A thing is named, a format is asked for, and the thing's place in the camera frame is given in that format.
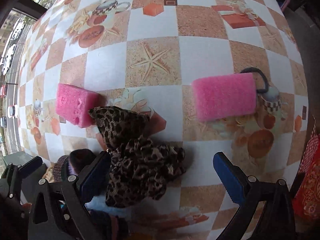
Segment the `purple brown knitted scrunchie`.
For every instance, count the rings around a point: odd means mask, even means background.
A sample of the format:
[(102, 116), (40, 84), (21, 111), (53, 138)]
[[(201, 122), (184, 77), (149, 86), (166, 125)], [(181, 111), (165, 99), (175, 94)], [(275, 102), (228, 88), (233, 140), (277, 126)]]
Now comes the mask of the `purple brown knitted scrunchie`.
[(54, 182), (65, 181), (71, 175), (78, 176), (96, 157), (96, 154), (85, 148), (74, 150), (69, 155), (61, 156), (53, 165), (52, 174)]

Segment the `checkered patterned tablecloth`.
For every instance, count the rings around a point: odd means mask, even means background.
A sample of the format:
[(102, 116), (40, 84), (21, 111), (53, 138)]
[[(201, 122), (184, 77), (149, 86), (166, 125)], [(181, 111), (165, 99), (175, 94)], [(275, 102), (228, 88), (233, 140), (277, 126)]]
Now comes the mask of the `checkered patterned tablecloth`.
[[(280, 104), (251, 116), (199, 122), (191, 83), (257, 67)], [(79, 148), (100, 152), (94, 126), (55, 111), (60, 83), (95, 91), (108, 105), (148, 114), (152, 139), (185, 149), (190, 164), (158, 201), (125, 217), (150, 239), (216, 239), (234, 215), (213, 168), (222, 151), (246, 174), (293, 183), (308, 125), (302, 58), (276, 0), (62, 0), (27, 35), (19, 84), (23, 150), (47, 165)]]

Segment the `leopard print scrunchie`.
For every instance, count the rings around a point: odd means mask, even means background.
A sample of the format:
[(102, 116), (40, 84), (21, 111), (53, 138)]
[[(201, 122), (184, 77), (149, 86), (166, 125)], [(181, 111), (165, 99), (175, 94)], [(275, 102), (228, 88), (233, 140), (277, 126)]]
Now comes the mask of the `leopard print scrunchie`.
[(185, 151), (144, 135), (146, 114), (116, 106), (89, 109), (111, 156), (105, 203), (126, 208), (149, 197), (159, 200), (167, 184), (184, 174)]

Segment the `red white checkered cloth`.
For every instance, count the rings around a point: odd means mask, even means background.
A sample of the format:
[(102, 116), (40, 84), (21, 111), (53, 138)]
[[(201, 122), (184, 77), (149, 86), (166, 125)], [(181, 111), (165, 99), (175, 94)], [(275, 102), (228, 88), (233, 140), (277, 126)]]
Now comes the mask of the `red white checkered cloth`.
[(309, 170), (312, 164), (312, 160), (316, 154), (318, 144), (319, 144), (319, 137), (316, 129), (316, 119), (313, 116), (312, 132), (310, 135), (310, 139), (308, 140), (307, 145), (305, 147), (305, 151), (303, 153), (303, 156), (299, 165), (298, 174), (306, 173)]

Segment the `pink sponge with holes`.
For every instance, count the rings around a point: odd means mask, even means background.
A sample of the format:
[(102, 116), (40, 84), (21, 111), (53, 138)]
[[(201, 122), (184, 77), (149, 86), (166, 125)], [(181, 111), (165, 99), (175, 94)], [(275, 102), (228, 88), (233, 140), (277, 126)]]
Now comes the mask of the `pink sponge with holes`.
[(57, 115), (80, 128), (94, 124), (88, 111), (103, 106), (106, 99), (103, 95), (73, 85), (59, 83), (56, 94), (55, 110)]

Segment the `tan cloth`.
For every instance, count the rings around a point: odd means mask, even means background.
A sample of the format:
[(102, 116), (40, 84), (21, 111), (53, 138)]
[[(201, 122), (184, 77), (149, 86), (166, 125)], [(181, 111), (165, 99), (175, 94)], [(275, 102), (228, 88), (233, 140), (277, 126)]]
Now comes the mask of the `tan cloth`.
[(53, 166), (47, 168), (45, 174), (42, 176), (43, 179), (46, 179), (48, 181), (48, 183), (54, 183), (55, 182), (55, 178), (53, 175)]

